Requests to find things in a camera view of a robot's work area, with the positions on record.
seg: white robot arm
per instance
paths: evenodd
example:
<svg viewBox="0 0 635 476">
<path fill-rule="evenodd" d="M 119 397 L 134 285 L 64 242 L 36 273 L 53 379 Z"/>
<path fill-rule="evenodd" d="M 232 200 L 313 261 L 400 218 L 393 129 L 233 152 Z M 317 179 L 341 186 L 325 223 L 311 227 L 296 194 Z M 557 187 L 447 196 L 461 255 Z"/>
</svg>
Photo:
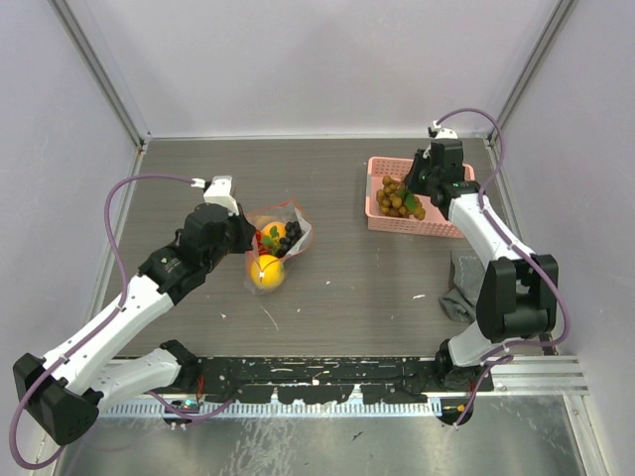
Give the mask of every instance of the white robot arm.
<svg viewBox="0 0 635 476">
<path fill-rule="evenodd" d="M 31 398 L 27 411 L 59 445 L 84 434 L 99 412 L 149 390 L 188 388 L 199 375 L 198 359 L 177 341 L 130 362 L 106 365 L 130 340 L 190 291 L 202 285 L 228 253 L 251 249 L 256 232 L 232 196 L 231 177 L 200 181 L 204 203 L 188 215 L 175 240 L 155 251 L 128 285 L 126 302 L 108 325 L 70 358 L 64 355 L 112 311 L 120 296 L 73 337 L 42 359 L 25 354 L 14 365 L 19 398 L 61 357 L 65 360 Z"/>
<path fill-rule="evenodd" d="M 405 185 L 412 193 L 431 198 L 432 205 L 463 233 L 486 270 L 476 321 L 442 343 L 437 354 L 438 377 L 443 380 L 453 369 L 480 365 L 484 355 L 507 340 L 553 330 L 556 298 L 519 253 L 531 256 L 554 283 L 558 264 L 551 255 L 537 256 L 514 237 L 487 196 L 479 196 L 478 182 L 464 179 L 463 147 L 456 133 L 437 123 L 429 133 L 433 140 L 417 151 Z M 510 237 L 511 245 L 501 233 Z"/>
</svg>

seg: pink basket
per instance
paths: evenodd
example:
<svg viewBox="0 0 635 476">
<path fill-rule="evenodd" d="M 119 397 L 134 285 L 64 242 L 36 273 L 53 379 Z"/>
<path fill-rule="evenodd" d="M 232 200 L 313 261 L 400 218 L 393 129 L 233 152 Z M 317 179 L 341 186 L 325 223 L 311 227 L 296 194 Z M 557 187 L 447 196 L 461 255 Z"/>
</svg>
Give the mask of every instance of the pink basket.
<svg viewBox="0 0 635 476">
<path fill-rule="evenodd" d="M 394 159 L 392 157 L 372 157 L 368 161 L 368 177 L 366 180 L 366 216 L 368 229 L 378 231 L 392 231 L 394 233 L 412 233 L 415 235 L 445 236 L 448 238 L 462 238 L 463 234 L 447 221 L 441 212 L 430 203 L 427 196 L 418 195 L 426 211 L 426 218 L 418 220 L 410 218 L 393 218 L 384 216 L 379 210 L 379 203 L 375 200 L 377 190 L 384 185 L 381 180 L 390 176 L 396 180 L 403 180 L 413 164 L 412 159 Z M 474 180 L 474 169 L 465 164 L 465 179 Z"/>
</svg>

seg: dark gray tabletop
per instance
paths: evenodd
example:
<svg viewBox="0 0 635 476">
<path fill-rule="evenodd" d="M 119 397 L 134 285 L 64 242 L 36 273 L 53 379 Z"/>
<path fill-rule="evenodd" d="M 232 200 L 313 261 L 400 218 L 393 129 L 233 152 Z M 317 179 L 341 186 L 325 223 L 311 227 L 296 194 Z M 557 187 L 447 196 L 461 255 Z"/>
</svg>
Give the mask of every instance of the dark gray tabletop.
<svg viewBox="0 0 635 476">
<path fill-rule="evenodd" d="M 179 339 L 207 356 L 434 355 L 445 338 L 464 329 L 444 315 L 438 297 L 448 289 L 450 250 L 469 246 L 462 239 L 369 231 L 364 214 L 368 159 L 412 157 L 426 144 L 414 139 L 153 141 L 142 173 L 232 175 L 246 211 L 294 197 L 316 238 L 283 285 L 266 296 L 252 296 L 243 287 L 245 258 L 229 256 L 202 287 L 121 354 L 142 355 Z M 464 147 L 465 162 L 484 180 L 490 162 L 483 141 L 467 139 Z M 496 190 L 489 195 L 500 209 Z M 200 190 L 183 183 L 139 182 L 121 240 L 128 272 L 172 241 L 200 202 Z M 108 301 L 120 286 L 115 273 Z"/>
</svg>

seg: clear plastic bag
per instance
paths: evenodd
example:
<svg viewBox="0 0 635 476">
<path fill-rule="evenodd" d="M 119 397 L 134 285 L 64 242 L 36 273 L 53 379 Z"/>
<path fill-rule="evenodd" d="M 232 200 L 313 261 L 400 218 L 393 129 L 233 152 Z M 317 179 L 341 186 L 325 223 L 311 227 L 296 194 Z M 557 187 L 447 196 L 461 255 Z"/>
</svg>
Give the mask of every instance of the clear plastic bag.
<svg viewBox="0 0 635 476">
<path fill-rule="evenodd" d="M 271 293 L 311 246 L 314 228 L 294 200 L 247 213 L 247 220 L 258 231 L 253 251 L 245 255 L 245 288 L 254 295 Z"/>
</svg>

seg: white wall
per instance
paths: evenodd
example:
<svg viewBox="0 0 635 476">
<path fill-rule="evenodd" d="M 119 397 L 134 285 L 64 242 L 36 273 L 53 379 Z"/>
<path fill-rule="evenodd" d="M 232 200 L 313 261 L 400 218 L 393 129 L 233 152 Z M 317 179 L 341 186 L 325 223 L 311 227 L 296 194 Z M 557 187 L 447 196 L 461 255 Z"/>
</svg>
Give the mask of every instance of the white wall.
<svg viewBox="0 0 635 476">
<path fill-rule="evenodd" d="M 87 319 L 105 251 L 102 203 L 135 150 L 51 6 L 0 0 L 0 461 L 23 474 L 7 434 L 11 367 Z M 25 414 L 23 452 L 35 425 Z"/>
<path fill-rule="evenodd" d="M 529 244 L 553 253 L 620 474 L 635 467 L 635 3 L 579 2 L 506 130 Z"/>
<path fill-rule="evenodd" d="M 452 108 L 496 114 L 557 2 L 69 3 L 154 137 L 201 137 L 420 133 Z"/>
</svg>

